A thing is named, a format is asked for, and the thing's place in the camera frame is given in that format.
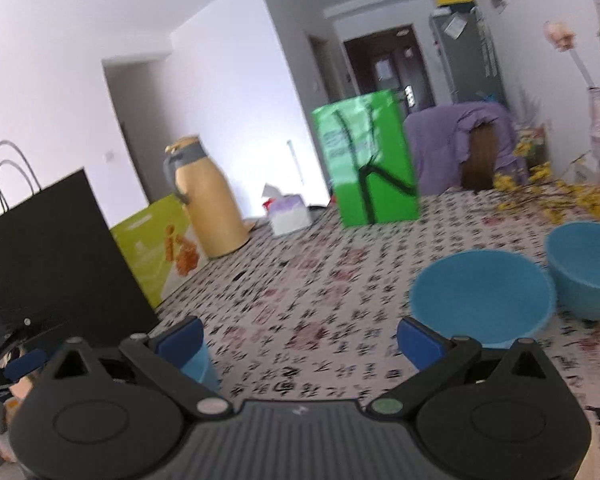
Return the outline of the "yellow thermos jug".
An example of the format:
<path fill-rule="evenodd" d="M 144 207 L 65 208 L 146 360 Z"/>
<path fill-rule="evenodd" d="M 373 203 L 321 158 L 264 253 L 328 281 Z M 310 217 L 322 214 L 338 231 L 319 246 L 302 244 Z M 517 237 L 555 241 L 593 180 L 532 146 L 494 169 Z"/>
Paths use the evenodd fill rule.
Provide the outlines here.
<path fill-rule="evenodd" d="M 229 255 L 248 243 L 249 231 L 232 189 L 199 136 L 184 136 L 167 146 L 163 170 L 210 259 Z"/>

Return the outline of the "dark entrance door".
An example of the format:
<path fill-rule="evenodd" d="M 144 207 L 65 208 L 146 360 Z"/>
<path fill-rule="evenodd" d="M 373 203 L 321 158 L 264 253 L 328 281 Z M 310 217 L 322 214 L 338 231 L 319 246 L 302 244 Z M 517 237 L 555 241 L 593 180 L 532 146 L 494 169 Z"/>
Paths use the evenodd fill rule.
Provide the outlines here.
<path fill-rule="evenodd" d="M 404 116 L 436 105 L 412 25 L 350 39 L 343 47 L 361 94 L 391 90 Z"/>

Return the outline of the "purple tissue pack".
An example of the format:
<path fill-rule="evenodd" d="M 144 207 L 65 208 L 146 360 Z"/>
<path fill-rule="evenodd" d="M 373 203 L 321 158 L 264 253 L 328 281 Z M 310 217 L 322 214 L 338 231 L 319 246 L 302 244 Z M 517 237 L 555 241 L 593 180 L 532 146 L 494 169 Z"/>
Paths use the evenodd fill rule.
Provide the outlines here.
<path fill-rule="evenodd" d="M 312 226 L 309 208 L 298 194 L 283 194 L 273 185 L 266 184 L 262 197 L 266 218 L 275 237 L 284 236 Z"/>

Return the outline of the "blue bowl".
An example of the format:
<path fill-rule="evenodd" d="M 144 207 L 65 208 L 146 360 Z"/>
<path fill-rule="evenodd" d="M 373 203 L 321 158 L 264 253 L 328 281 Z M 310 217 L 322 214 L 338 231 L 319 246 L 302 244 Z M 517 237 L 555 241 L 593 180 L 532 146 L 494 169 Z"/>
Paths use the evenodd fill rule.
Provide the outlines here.
<path fill-rule="evenodd" d="M 216 393 L 220 392 L 218 374 L 216 374 L 212 356 L 206 344 L 202 344 L 200 349 L 181 367 L 181 372 L 207 389 Z"/>
<path fill-rule="evenodd" d="M 418 322 L 442 336 L 469 336 L 493 349 L 534 337 L 554 315 L 556 302 L 548 273 L 504 250 L 442 258 L 422 270 L 410 290 Z"/>
<path fill-rule="evenodd" d="M 545 237 L 558 304 L 582 320 L 600 321 L 600 223 L 570 222 Z"/>

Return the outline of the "black paper shopping bag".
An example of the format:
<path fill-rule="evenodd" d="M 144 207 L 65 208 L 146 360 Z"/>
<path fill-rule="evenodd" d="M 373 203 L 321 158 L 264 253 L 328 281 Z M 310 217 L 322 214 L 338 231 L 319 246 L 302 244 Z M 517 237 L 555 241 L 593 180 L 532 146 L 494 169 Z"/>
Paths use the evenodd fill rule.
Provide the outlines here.
<path fill-rule="evenodd" d="M 111 347 L 157 325 L 85 171 L 0 215 L 0 314 L 47 352 L 71 336 Z"/>

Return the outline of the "patterned tablecloth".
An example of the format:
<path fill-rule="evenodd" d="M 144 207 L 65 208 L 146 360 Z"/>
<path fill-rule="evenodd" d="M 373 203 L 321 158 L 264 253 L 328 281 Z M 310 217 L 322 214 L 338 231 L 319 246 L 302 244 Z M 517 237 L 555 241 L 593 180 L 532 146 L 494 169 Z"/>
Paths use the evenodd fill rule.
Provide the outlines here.
<path fill-rule="evenodd" d="M 166 330 L 189 315 L 234 404 L 247 400 L 370 402 L 414 374 L 396 343 L 422 270 L 471 249 L 545 266 L 545 214 L 496 210 L 494 192 L 428 197 L 413 222 L 347 228 L 336 208 L 309 229 L 248 244 L 209 262 L 158 310 Z"/>

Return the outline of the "yellow-green snack box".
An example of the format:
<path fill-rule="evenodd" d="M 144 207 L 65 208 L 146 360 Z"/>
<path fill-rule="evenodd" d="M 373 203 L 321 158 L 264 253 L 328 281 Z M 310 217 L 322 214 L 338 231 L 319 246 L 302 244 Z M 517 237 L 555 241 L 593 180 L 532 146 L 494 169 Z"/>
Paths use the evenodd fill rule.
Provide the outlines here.
<path fill-rule="evenodd" d="M 166 196 L 110 229 L 151 307 L 208 262 L 180 201 Z"/>

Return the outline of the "grey refrigerator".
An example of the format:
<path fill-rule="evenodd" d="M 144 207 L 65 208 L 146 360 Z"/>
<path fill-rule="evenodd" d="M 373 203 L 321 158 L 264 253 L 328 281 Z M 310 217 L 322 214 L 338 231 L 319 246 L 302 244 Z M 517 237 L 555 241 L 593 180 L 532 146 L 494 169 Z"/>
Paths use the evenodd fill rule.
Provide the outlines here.
<path fill-rule="evenodd" d="M 506 105 L 494 44 L 475 3 L 437 8 L 429 23 L 452 102 L 489 101 Z"/>

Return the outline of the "green paper shopping bag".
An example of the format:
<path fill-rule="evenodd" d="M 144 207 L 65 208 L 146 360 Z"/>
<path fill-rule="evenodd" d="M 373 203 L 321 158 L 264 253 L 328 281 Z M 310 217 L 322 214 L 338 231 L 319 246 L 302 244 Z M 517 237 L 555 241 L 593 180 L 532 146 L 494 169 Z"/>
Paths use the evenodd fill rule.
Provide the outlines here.
<path fill-rule="evenodd" d="M 312 112 L 344 226 L 419 218 L 419 192 L 398 101 L 389 90 Z"/>

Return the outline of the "yellow flower branch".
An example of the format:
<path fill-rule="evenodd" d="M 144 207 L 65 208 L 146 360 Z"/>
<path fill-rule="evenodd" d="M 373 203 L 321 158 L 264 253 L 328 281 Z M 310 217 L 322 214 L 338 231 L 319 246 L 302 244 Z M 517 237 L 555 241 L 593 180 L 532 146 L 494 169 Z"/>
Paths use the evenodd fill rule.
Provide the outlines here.
<path fill-rule="evenodd" d="M 527 172 L 495 171 L 492 185 L 500 196 L 495 210 L 499 214 L 539 211 L 554 226 L 563 224 L 569 211 L 600 220 L 600 186 L 568 183 L 564 175 L 556 176 L 550 162 L 542 162 Z"/>

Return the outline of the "wooden chair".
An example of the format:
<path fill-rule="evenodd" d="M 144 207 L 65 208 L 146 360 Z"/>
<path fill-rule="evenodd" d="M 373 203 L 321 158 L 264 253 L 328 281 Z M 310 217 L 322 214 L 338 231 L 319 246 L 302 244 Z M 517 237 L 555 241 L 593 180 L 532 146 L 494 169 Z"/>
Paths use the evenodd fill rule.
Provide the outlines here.
<path fill-rule="evenodd" d="M 469 133 L 469 156 L 460 167 L 460 184 L 472 192 L 493 188 L 498 136 L 492 125 L 484 124 Z"/>

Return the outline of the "purple jacket on chair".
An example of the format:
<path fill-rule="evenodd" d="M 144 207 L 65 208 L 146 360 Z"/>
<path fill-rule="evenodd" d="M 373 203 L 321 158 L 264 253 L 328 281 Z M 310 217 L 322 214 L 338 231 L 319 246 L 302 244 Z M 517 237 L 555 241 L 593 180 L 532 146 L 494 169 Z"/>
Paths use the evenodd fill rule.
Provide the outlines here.
<path fill-rule="evenodd" d="M 486 101 L 440 105 L 409 114 L 403 123 L 420 194 L 437 195 L 460 186 L 471 131 L 481 126 L 492 127 L 498 141 L 494 170 L 527 181 L 526 163 L 514 154 L 518 136 L 506 107 Z"/>

